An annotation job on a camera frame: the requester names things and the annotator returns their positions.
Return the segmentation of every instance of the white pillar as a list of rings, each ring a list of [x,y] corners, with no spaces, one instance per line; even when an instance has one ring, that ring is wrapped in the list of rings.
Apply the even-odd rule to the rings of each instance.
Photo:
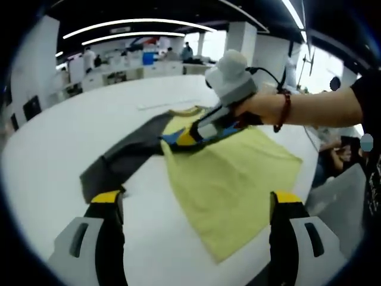
[[[26,123],[23,105],[35,95],[41,109],[48,107],[52,81],[56,75],[57,39],[60,22],[44,16],[26,36],[11,72],[12,106],[18,125]]]
[[[198,49],[197,55],[202,55],[202,47],[204,46],[205,33],[200,33],[200,37],[198,38]]]
[[[231,22],[226,36],[225,50],[235,49],[241,52],[248,60],[248,66],[251,66],[256,40],[256,27],[247,22]]]
[[[291,51],[290,59],[286,60],[285,70],[285,88],[296,89],[299,81],[298,74],[296,73],[296,67],[298,65],[298,60],[300,56],[301,45],[299,43],[294,43]]]
[[[349,68],[344,67],[343,75],[341,77],[341,87],[348,88],[357,80],[357,74],[351,71]]]
[[[289,46],[290,41],[272,36],[258,35],[252,65],[254,67],[267,69],[280,82],[283,77],[283,72],[285,71]],[[292,54],[293,61],[297,63],[297,58],[300,54],[299,44],[294,44]],[[254,76],[254,80],[259,89],[266,88],[269,85],[276,87],[274,79],[263,71],[258,71]],[[299,75],[296,74],[296,83],[298,83],[298,80]]]
[[[161,49],[168,49],[171,46],[171,40],[167,37],[160,37],[159,38],[159,47]]]

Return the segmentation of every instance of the curved light strip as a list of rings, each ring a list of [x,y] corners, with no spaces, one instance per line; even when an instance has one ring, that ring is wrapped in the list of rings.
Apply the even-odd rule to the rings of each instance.
[[[304,42],[307,43],[307,33],[305,31],[301,31],[300,34],[302,35]]]
[[[177,20],[168,20],[168,19],[156,19],[156,18],[142,18],[142,19],[127,19],[127,20],[117,20],[117,21],[111,21],[111,22],[105,22],[105,23],[100,23],[96,25],[92,25],[86,28],[79,29],[77,31],[71,32],[65,36],[63,36],[64,39],[70,38],[74,35],[78,35],[79,33],[83,33],[92,29],[96,29],[99,27],[104,27],[104,26],[110,26],[110,25],[116,25],[116,24],[124,24],[124,23],[146,23],[146,22],[157,22],[157,23],[168,23],[168,24],[178,24],[178,25],[184,25],[184,26],[189,26],[189,27],[194,27],[194,28],[199,28],[202,30],[206,30],[209,32],[215,32],[217,31],[216,29],[209,28],[207,26],[203,25],[198,25],[198,24],[193,24],[190,22],[184,22],[184,21],[177,21]]]
[[[146,35],[160,35],[160,36],[177,36],[177,37],[185,37],[185,34],[182,33],[172,33],[172,32],[132,32],[132,33],[123,33],[123,34],[117,34],[117,35],[111,35],[106,37],[97,38],[94,40],[89,40],[86,42],[83,42],[82,45],[89,45],[90,43],[95,43],[103,40],[109,40],[109,39],[115,39],[120,37],[127,37],[127,36],[146,36]]]
[[[245,15],[246,17],[248,17],[250,20],[252,20],[253,22],[255,22],[258,26],[260,26],[264,31],[261,32],[261,33],[265,33],[265,34],[269,34],[270,31],[268,30],[268,28],[266,28],[265,26],[262,25],[261,22],[259,22],[256,18],[254,18],[252,15],[250,15],[249,13],[247,13],[246,11],[242,10],[241,8],[239,8],[238,6],[234,5],[233,3],[230,3],[229,1],[226,1],[226,0],[219,0],[220,2],[232,7],[233,9],[237,10],[238,12],[242,13],[243,15]]]
[[[302,20],[300,20],[298,13],[296,12],[295,8],[292,6],[290,0],[282,0],[283,4],[286,6],[287,10],[290,12],[293,20],[295,21],[296,25],[299,29],[303,30],[304,25],[302,23]]]

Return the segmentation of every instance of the person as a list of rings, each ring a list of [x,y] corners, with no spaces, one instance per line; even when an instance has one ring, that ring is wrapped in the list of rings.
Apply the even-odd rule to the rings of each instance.
[[[358,163],[365,170],[364,153],[360,139],[341,136],[320,147],[312,187],[323,185],[328,178],[337,177],[354,164]]]
[[[177,53],[175,53],[173,51],[173,49],[171,47],[169,47],[167,53],[165,54],[165,56],[163,58],[163,60],[164,61],[179,61],[180,57]]]
[[[102,59],[100,55],[96,55],[94,60],[94,67],[100,67],[102,65]]]
[[[361,123],[364,133],[373,137],[373,149],[368,153],[365,167],[367,185],[364,198],[364,239],[350,262],[329,285],[372,284],[375,273],[379,272],[377,258],[381,254],[381,112],[377,96],[380,82],[381,72],[373,70],[368,71],[349,88],[310,97],[300,94],[287,97],[259,92],[235,109],[235,116],[238,118],[242,117],[241,114],[250,112],[260,116],[262,122],[269,125],[280,126],[287,123],[338,128]]]
[[[94,69],[94,60],[96,58],[96,54],[87,47],[85,49],[85,53],[83,54],[83,64],[85,66],[85,72],[88,74]]]
[[[181,53],[181,59],[183,61],[190,60],[193,57],[193,50],[189,46],[189,42],[185,43],[185,47],[183,48],[183,51]]]

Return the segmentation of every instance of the desk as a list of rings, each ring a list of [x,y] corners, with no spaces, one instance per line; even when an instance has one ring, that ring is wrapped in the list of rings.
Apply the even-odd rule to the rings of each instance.
[[[204,74],[205,70],[200,70],[196,74]],[[82,80],[83,91],[91,91],[110,84],[108,77],[111,74],[121,73],[126,80],[141,78],[180,76],[183,74],[183,66],[180,61],[158,61],[150,66],[108,66],[98,67],[91,71]]]
[[[214,64],[183,64],[185,74],[205,74]]]
[[[159,105],[185,98],[194,102]],[[74,217],[84,215],[87,205],[79,175],[100,154],[168,108],[216,102],[203,76],[142,79],[85,92],[22,126],[5,147],[2,166],[6,198],[31,249],[46,261],[55,237]],[[139,104],[157,108],[139,111]],[[260,128],[303,159],[293,191],[305,201],[317,152],[303,127],[285,125],[277,134],[272,126]],[[266,227],[215,264],[173,195],[163,157],[150,158],[124,186],[124,270],[129,285],[244,286],[270,261]]]

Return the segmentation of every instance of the yellow cloth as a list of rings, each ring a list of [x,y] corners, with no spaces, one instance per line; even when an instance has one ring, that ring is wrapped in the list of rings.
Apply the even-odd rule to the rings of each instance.
[[[199,117],[175,117],[163,134]],[[255,127],[196,153],[162,148],[174,194],[217,262],[268,225],[270,192],[292,190],[302,163]]]

